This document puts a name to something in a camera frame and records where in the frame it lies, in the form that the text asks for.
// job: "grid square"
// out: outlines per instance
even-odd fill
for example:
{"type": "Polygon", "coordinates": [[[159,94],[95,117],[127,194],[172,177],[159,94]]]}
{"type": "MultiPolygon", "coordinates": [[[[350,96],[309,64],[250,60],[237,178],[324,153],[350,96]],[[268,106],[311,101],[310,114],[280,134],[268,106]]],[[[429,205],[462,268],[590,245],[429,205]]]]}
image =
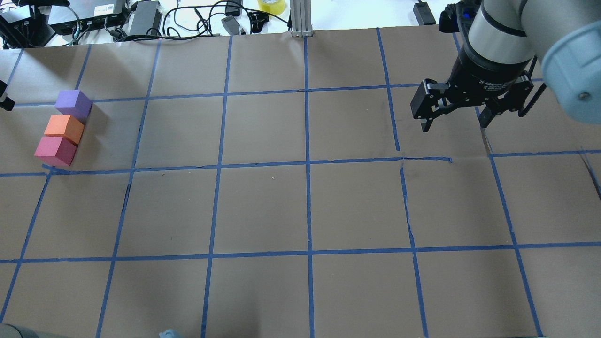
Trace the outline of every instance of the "grid square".
{"type": "Polygon", "coordinates": [[[548,337],[601,331],[601,248],[521,250],[536,314],[548,337]]]}
{"type": "Polygon", "coordinates": [[[307,257],[213,261],[207,338],[309,336],[307,257]]]}
{"type": "Polygon", "coordinates": [[[11,73],[13,72],[14,64],[17,63],[17,59],[19,58],[21,50],[20,49],[3,49],[0,51],[0,64],[3,64],[4,67],[0,69],[0,79],[6,83],[11,73]]]}
{"type": "Polygon", "coordinates": [[[425,78],[446,81],[457,59],[452,34],[437,25],[380,29],[391,84],[418,84],[425,78]]]}
{"type": "Polygon", "coordinates": [[[412,256],[313,256],[315,336],[421,337],[412,256]]]}
{"type": "Polygon", "coordinates": [[[385,89],[309,94],[311,159],[398,156],[385,89]]]}
{"type": "Polygon", "coordinates": [[[26,258],[111,256],[128,174],[52,176],[26,258]]]}
{"type": "Polygon", "coordinates": [[[53,106],[15,107],[0,111],[0,173],[42,171],[34,156],[50,116],[60,114],[53,106]]]}
{"type": "Polygon", "coordinates": [[[221,171],[215,253],[307,249],[304,165],[221,171]]]}
{"type": "Polygon", "coordinates": [[[580,150],[571,123],[553,92],[547,90],[525,117],[508,112],[495,118],[486,136],[495,153],[580,150]]]}
{"type": "Polygon", "coordinates": [[[45,183],[44,176],[0,177],[0,259],[20,257],[45,183]]]}
{"type": "Polygon", "coordinates": [[[480,124],[473,108],[459,108],[443,115],[429,132],[421,131],[419,120],[413,119],[409,103],[417,87],[392,88],[394,117],[398,142],[403,156],[486,156],[480,124]]]}
{"type": "Polygon", "coordinates": [[[4,321],[68,337],[94,337],[109,262],[21,266],[4,321]]]}
{"type": "Polygon", "coordinates": [[[222,97],[150,101],[136,166],[217,164],[222,105],[222,97]]]}
{"type": "Polygon", "coordinates": [[[6,299],[16,266],[16,264],[0,264],[0,301],[6,299]]]}
{"type": "Polygon", "coordinates": [[[302,93],[230,96],[223,163],[305,160],[302,93]]]}
{"type": "Polygon", "coordinates": [[[68,170],[118,170],[132,166],[143,101],[95,103],[68,170]]]}
{"type": "Polygon", "coordinates": [[[309,87],[385,85],[375,29],[317,31],[307,40],[309,87]]]}
{"type": "Polygon", "coordinates": [[[400,166],[312,165],[313,249],[410,247],[400,166]]]}
{"type": "Polygon", "coordinates": [[[513,250],[419,253],[430,337],[534,337],[513,250]]]}
{"type": "Polygon", "coordinates": [[[87,52],[88,46],[25,49],[9,97],[17,103],[54,103],[61,90],[75,88],[87,52]]]}
{"type": "Polygon", "coordinates": [[[233,37],[228,92],[304,87],[302,39],[290,33],[233,37]]]}
{"type": "Polygon", "coordinates": [[[407,161],[404,167],[415,245],[511,244],[489,159],[407,161]]]}
{"type": "Polygon", "coordinates": [[[495,158],[520,243],[601,241],[601,200],[578,155],[495,158]]]}
{"type": "Polygon", "coordinates": [[[156,49],[155,41],[94,45],[79,89],[91,100],[146,96],[156,49]]]}
{"type": "Polygon", "coordinates": [[[161,41],[153,96],[223,93],[227,37],[161,41]]]}
{"type": "Polygon", "coordinates": [[[200,337],[207,261],[117,262],[101,337],[200,337]]]}
{"type": "Polygon", "coordinates": [[[216,170],[136,173],[119,255],[208,253],[215,176],[216,170]]]}

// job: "robotic arm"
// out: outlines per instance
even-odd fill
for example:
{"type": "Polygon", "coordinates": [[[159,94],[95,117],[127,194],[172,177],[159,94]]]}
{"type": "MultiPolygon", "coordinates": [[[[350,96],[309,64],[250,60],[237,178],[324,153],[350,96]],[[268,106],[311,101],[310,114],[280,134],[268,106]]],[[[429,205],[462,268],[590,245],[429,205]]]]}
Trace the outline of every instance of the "robotic arm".
{"type": "Polygon", "coordinates": [[[599,0],[463,0],[441,13],[439,30],[459,32],[465,43],[449,79],[423,80],[411,101],[423,132],[435,118],[466,106],[486,105],[482,128],[507,110],[523,117],[533,88],[524,68],[536,62],[535,54],[566,113],[601,123],[599,0]]]}

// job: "cardboard surface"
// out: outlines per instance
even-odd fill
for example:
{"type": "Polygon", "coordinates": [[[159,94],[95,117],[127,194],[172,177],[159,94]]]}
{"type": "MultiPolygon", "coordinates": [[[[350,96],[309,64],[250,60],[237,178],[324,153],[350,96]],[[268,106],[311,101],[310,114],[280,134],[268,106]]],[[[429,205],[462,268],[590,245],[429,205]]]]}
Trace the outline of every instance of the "cardboard surface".
{"type": "Polygon", "coordinates": [[[456,57],[435,26],[23,52],[0,111],[0,321],[596,336],[601,126],[548,90],[524,118],[481,130],[462,108],[424,134],[409,102],[456,57]],[[94,104],[72,165],[42,167],[60,90],[94,104]]]}

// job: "purple cube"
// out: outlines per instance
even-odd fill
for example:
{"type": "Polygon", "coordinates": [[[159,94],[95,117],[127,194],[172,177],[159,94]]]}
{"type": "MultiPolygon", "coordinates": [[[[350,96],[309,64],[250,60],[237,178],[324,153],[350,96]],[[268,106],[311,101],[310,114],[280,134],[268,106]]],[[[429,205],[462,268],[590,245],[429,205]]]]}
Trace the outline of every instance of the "purple cube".
{"type": "Polygon", "coordinates": [[[72,115],[85,124],[92,109],[92,100],[84,95],[81,90],[61,90],[58,93],[54,108],[63,115],[72,115]]]}

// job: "black box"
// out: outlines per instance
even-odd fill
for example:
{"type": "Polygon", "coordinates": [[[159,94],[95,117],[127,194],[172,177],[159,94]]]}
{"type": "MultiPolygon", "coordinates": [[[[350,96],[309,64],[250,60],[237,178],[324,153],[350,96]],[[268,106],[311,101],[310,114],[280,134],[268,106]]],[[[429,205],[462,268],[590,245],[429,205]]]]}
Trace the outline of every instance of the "black box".
{"type": "Polygon", "coordinates": [[[129,35],[158,35],[160,25],[158,1],[140,1],[133,13],[129,35]]]}
{"type": "MultiPolygon", "coordinates": [[[[105,18],[108,17],[107,26],[117,26],[125,23],[127,19],[127,8],[125,0],[74,0],[71,8],[77,13],[82,21],[82,29],[99,29],[105,26],[105,18]]],[[[52,6],[48,24],[59,35],[69,35],[76,25],[73,12],[67,7],[52,6]]]]}
{"type": "Polygon", "coordinates": [[[413,13],[420,26],[436,24],[436,19],[434,19],[427,2],[418,2],[413,5],[413,13]]]}

